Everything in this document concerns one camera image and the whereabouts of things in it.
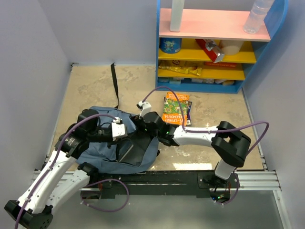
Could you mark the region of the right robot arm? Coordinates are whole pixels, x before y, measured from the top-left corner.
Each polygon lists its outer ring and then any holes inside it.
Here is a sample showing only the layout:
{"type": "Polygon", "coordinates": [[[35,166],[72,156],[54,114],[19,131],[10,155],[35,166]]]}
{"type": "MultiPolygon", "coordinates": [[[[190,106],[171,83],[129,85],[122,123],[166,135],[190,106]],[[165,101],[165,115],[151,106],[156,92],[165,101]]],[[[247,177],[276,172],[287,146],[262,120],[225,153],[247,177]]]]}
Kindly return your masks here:
{"type": "Polygon", "coordinates": [[[251,139],[229,122],[212,127],[185,127],[169,124],[156,112],[134,118],[135,125],[165,146],[206,146],[213,148],[221,160],[212,176],[213,184],[224,187],[236,168],[243,167],[251,139]]]}

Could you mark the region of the blue fabric backpack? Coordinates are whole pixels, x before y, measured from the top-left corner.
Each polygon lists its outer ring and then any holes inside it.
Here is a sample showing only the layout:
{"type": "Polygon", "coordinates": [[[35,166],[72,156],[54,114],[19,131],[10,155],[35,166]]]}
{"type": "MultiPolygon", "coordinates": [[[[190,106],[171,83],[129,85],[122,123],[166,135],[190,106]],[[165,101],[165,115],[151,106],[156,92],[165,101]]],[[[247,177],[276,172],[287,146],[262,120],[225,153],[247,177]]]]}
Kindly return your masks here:
{"type": "MultiPolygon", "coordinates": [[[[110,88],[114,88],[115,93],[118,93],[118,82],[114,64],[111,64],[110,70],[97,66],[78,66],[73,70],[73,76],[79,81],[79,94],[87,96],[90,102],[98,102],[97,106],[91,107],[93,111],[100,114],[97,126],[110,128],[112,125],[111,117],[114,116],[122,119],[123,124],[127,128],[128,138],[134,134],[147,135],[137,130],[131,120],[134,117],[133,114],[119,110],[116,106],[111,107],[112,102],[107,102],[106,107],[102,107],[100,104],[102,100],[108,100],[110,88]]],[[[116,159],[117,144],[108,146],[106,143],[90,143],[89,148],[82,153],[77,163],[87,162],[98,168],[100,173],[140,173],[149,169],[158,155],[159,142],[155,137],[151,137],[151,139],[140,166],[118,162],[116,159]]]]}

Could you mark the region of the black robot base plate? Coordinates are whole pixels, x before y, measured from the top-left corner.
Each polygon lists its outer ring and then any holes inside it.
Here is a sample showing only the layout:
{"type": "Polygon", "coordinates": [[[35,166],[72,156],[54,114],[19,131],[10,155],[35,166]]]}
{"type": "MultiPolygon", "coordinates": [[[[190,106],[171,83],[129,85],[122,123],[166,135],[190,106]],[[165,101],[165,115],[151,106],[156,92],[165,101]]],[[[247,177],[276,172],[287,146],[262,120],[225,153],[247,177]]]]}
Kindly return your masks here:
{"type": "Polygon", "coordinates": [[[102,199],[114,199],[116,195],[126,194],[124,186],[130,195],[195,196],[226,202],[240,183],[237,174],[222,180],[213,170],[145,171],[129,175],[96,173],[83,191],[101,193],[102,199]]]}

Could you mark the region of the dark blue book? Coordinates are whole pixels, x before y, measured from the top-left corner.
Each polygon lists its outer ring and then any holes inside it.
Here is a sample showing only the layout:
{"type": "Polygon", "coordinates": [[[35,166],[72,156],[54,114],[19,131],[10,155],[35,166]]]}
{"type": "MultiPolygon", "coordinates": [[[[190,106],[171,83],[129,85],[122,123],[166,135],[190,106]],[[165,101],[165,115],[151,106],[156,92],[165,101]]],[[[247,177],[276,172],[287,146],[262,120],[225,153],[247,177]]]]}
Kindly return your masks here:
{"type": "Polygon", "coordinates": [[[118,143],[116,147],[117,161],[132,166],[140,166],[151,140],[148,135],[134,134],[127,140],[118,143]]]}

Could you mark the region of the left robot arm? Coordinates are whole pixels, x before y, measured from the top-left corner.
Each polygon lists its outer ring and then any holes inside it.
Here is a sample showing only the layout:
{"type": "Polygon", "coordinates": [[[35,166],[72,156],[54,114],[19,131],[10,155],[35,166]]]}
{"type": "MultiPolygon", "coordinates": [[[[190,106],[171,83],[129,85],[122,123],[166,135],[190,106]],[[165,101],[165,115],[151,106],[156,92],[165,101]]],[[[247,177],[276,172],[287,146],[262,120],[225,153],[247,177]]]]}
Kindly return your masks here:
{"type": "Polygon", "coordinates": [[[58,183],[90,143],[110,143],[115,139],[115,126],[121,125],[121,119],[107,114],[111,125],[102,128],[98,125],[100,117],[102,114],[95,110],[82,111],[77,123],[60,137],[49,161],[27,191],[17,200],[7,202],[4,209],[15,220],[15,228],[19,225],[27,229],[47,228],[60,204],[80,188],[98,184],[98,169],[89,163],[80,164],[70,179],[58,183]]]}

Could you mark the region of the orange treehouse book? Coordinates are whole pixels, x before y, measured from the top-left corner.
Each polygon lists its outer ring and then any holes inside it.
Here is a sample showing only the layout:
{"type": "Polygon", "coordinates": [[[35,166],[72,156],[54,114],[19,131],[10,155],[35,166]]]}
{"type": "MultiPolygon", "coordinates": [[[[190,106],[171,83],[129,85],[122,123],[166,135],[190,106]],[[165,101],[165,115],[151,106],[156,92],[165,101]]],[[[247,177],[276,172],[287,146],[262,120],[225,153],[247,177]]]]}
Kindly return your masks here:
{"type": "Polygon", "coordinates": [[[169,124],[182,125],[184,116],[184,125],[187,125],[189,95],[181,93],[177,93],[176,95],[179,100],[177,100],[172,92],[166,93],[166,96],[164,97],[162,119],[169,124]]]}

